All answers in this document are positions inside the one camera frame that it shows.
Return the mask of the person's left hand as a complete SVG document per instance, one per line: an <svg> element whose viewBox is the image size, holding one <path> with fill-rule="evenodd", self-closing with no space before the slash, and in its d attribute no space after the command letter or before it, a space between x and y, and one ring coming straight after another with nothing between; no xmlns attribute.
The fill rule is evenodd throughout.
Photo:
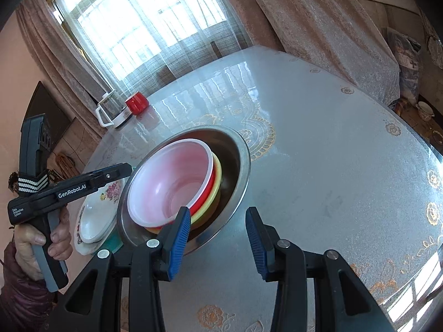
<svg viewBox="0 0 443 332"><path fill-rule="evenodd" d="M67 260L74 250L71 246L69 217L69 211L64 207L59 215L59 225L50 236L52 243L48 248L48 254L57 261ZM34 281L42 280L43 274L32 247L44 246L45 243L44 235L32 225L21 224L14 229L15 259L23 272Z"/></svg>

